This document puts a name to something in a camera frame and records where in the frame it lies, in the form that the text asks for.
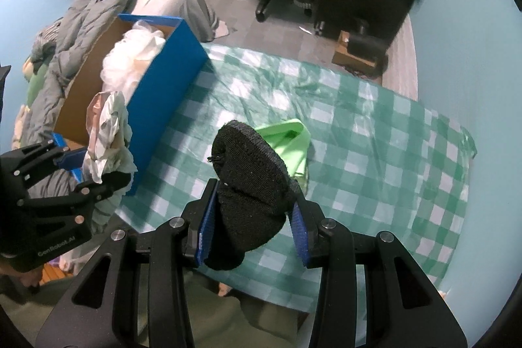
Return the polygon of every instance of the small cardboard box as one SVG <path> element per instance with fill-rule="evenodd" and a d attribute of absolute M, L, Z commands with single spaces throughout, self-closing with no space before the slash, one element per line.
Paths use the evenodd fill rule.
<path fill-rule="evenodd" d="M 335 52 L 333 53 L 333 58 L 331 59 L 332 63 L 349 68 L 353 71 L 362 72 L 366 75 L 374 75 L 376 67 L 375 62 L 350 55 L 346 50 L 346 41 L 348 40 L 349 36 L 350 34 L 346 31 L 341 31 L 339 34 L 339 39 L 337 40 L 337 45 L 335 46 Z"/>
<path fill-rule="evenodd" d="M 139 19 L 159 28 L 167 39 L 127 105 L 132 128 L 129 149 L 138 168 L 129 195 L 135 193 L 172 114 L 208 60 L 205 50 L 182 18 L 119 15 L 95 42 L 74 78 L 54 127 L 54 132 L 61 134 L 71 149 L 88 145 L 85 117 L 90 101 L 102 90 L 100 72 L 103 58 Z"/>

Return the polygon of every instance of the black sock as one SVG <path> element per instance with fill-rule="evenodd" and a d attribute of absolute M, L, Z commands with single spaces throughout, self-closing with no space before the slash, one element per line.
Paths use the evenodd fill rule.
<path fill-rule="evenodd" d="M 221 217 L 221 209 L 217 206 L 214 221 L 214 235 L 205 264 L 214 270 L 232 270 L 239 266 L 244 258 L 245 251 L 239 251 L 232 244 Z"/>
<path fill-rule="evenodd" d="M 296 198 L 283 160 L 254 129 L 235 120 L 218 131 L 210 160 L 221 180 L 218 201 L 226 233 L 215 235 L 216 243 L 225 238 L 236 252 L 264 245 L 281 230 Z M 213 240 L 212 263 L 219 266 L 214 247 Z"/>

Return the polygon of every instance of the crumpled cloth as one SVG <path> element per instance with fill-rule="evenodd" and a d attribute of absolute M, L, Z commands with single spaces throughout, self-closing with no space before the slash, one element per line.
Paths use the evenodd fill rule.
<path fill-rule="evenodd" d="M 27 117 L 27 113 L 29 111 L 29 108 L 26 105 L 22 105 L 20 107 L 20 110 L 18 111 L 18 114 L 15 118 L 15 131 L 12 134 L 11 139 L 11 149 L 20 149 L 21 144 L 20 140 L 22 140 L 22 130 L 23 130 L 23 122 L 25 121 Z"/>
<path fill-rule="evenodd" d="M 163 32 L 146 21 L 136 21 L 103 59 L 100 73 L 103 91 L 120 91 L 125 104 L 129 103 L 139 81 L 163 45 Z"/>
<path fill-rule="evenodd" d="M 82 166 L 84 181 L 101 183 L 103 174 L 113 171 L 134 174 L 138 170 L 129 151 L 132 130 L 121 92 L 100 92 L 92 99 L 87 109 L 87 131 L 90 137 Z M 94 233 L 104 230 L 131 186 L 132 180 L 110 198 L 96 203 L 92 214 Z"/>

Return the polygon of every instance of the person's hand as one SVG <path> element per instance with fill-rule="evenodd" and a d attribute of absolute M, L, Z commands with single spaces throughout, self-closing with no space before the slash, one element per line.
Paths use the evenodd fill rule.
<path fill-rule="evenodd" d="M 37 269 L 28 271 L 27 273 L 21 273 L 19 276 L 20 282 L 25 287 L 37 287 L 42 279 L 43 266 L 41 265 Z"/>
<path fill-rule="evenodd" d="M 20 279 L 20 283 L 25 287 L 38 286 L 42 279 L 43 266 L 37 267 L 34 270 L 26 273 L 20 273 L 13 269 L 6 261 L 0 260 L 0 274 L 7 274 L 8 276 L 14 276 Z"/>

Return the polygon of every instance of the green checkered bedsheet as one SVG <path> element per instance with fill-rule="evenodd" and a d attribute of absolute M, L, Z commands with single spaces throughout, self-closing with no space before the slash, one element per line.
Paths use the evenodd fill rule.
<path fill-rule="evenodd" d="M 307 198 L 352 231 L 393 232 L 437 285 L 452 258 L 468 199 L 469 133 L 420 103 L 326 68 L 246 49 L 204 45 L 210 61 L 166 128 L 136 195 L 119 215 L 149 231 L 181 214 L 215 177 L 217 130 L 299 118 L 312 135 Z M 211 278 L 268 302 L 313 311 L 320 270 L 303 268 L 290 226 Z M 361 293 L 364 282 L 359 282 Z M 364 326 L 365 306 L 359 318 Z"/>

